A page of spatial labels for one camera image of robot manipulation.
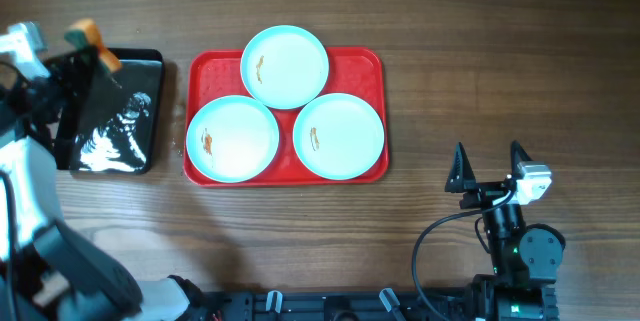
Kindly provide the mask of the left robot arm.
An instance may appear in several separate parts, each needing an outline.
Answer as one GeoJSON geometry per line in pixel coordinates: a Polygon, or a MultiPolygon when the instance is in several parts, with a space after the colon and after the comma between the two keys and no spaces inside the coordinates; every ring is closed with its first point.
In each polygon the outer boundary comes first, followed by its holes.
{"type": "Polygon", "coordinates": [[[137,281],[63,219],[60,171],[142,174],[151,165],[164,64],[152,49],[93,46],[18,74],[1,92],[1,316],[5,320],[205,320],[190,281],[137,281]]]}

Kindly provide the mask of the white plate top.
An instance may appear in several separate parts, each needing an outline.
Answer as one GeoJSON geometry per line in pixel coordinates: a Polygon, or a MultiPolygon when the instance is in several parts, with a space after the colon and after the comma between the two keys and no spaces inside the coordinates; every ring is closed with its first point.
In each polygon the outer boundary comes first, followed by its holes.
{"type": "Polygon", "coordinates": [[[329,57],[311,32],[277,25],[257,33],[244,48],[241,80],[247,92],[265,106],[289,110],[302,107],[325,88],[329,57]]]}

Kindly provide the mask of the red serving tray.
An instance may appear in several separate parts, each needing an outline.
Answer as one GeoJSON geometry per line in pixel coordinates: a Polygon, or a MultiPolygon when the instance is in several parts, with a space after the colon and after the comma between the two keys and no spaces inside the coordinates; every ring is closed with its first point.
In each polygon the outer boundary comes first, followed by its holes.
{"type": "MultiPolygon", "coordinates": [[[[384,66],[379,56],[362,46],[329,47],[330,74],[326,93],[348,93],[366,101],[386,123],[384,66]]],[[[248,94],[240,75],[242,51],[208,50],[190,66],[186,96],[186,121],[190,122],[207,103],[228,95],[248,94]]],[[[329,179],[308,170],[297,157],[291,140],[298,110],[273,112],[281,132],[280,146],[272,163],[256,177],[239,183],[212,180],[200,172],[188,156],[183,170],[191,182],[208,188],[328,185],[329,179]]]]}

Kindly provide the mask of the black water tray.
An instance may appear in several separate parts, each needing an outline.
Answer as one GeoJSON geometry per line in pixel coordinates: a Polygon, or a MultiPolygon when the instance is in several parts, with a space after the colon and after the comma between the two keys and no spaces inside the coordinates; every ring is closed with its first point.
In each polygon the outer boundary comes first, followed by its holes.
{"type": "Polygon", "coordinates": [[[59,170],[144,174],[152,163],[165,65],[155,49],[113,48],[122,68],[96,70],[88,91],[61,113],[59,170]]]}

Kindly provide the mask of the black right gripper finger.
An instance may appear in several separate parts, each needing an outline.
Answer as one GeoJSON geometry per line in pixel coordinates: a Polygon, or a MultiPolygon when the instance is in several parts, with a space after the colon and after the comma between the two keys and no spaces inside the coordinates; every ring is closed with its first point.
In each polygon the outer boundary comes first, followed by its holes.
{"type": "Polygon", "coordinates": [[[517,171],[518,165],[522,162],[530,162],[531,157],[526,153],[521,144],[514,140],[510,145],[511,170],[517,171]]]}
{"type": "Polygon", "coordinates": [[[456,145],[452,167],[447,177],[445,191],[466,193],[476,189],[476,178],[461,142],[456,145]]]}

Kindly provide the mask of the orange and green sponge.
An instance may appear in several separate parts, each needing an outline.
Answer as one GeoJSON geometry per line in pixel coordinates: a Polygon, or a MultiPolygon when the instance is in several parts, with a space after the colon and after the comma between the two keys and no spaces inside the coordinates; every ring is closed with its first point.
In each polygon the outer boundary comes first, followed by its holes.
{"type": "Polygon", "coordinates": [[[73,23],[65,32],[64,39],[75,49],[93,47],[97,60],[107,73],[115,73],[122,68],[121,61],[104,44],[96,22],[84,18],[73,23]]]}

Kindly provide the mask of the white plate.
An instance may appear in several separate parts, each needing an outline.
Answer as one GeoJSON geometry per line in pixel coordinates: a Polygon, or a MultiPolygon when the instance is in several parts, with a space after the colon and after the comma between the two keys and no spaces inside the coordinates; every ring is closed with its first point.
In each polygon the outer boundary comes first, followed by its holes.
{"type": "Polygon", "coordinates": [[[265,106],[289,110],[302,107],[325,88],[329,57],[311,32],[277,25],[257,33],[244,48],[241,80],[247,92],[265,106]]]}
{"type": "Polygon", "coordinates": [[[342,181],[374,166],[384,149],[385,129],[381,117],[363,99],[330,93],[303,107],[294,122],[292,140],[308,170],[342,181]]]}
{"type": "Polygon", "coordinates": [[[185,140],[191,164],[221,183],[258,176],[274,160],[279,144],[273,113],[261,102],[240,95],[217,98],[198,110],[185,140]]]}

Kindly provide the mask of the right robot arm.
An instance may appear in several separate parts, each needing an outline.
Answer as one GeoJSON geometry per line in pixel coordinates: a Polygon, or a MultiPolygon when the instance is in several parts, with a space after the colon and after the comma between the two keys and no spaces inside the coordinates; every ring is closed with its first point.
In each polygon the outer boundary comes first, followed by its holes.
{"type": "Polygon", "coordinates": [[[464,147],[456,146],[445,190],[461,193],[462,210],[478,210],[493,273],[476,275],[465,288],[468,320],[558,320],[554,284],[566,240],[545,224],[528,225],[522,208],[545,194],[550,168],[511,143],[511,173],[502,181],[478,182],[464,147]]]}

